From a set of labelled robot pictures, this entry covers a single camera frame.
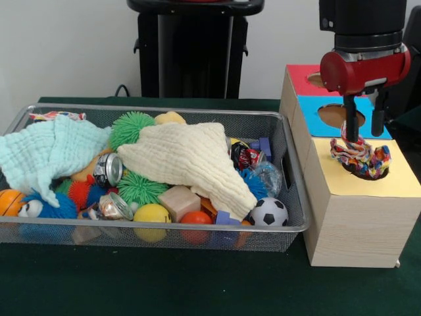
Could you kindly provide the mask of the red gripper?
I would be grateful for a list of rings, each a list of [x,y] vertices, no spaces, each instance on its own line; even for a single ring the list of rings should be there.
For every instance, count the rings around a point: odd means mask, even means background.
[[[348,53],[331,51],[320,61],[320,75],[324,87],[343,96],[346,107],[347,140],[357,142],[359,122],[354,95],[377,89],[372,112],[372,135],[379,137],[384,132],[385,102],[384,87],[398,84],[409,73],[411,56],[408,49],[392,49]]]

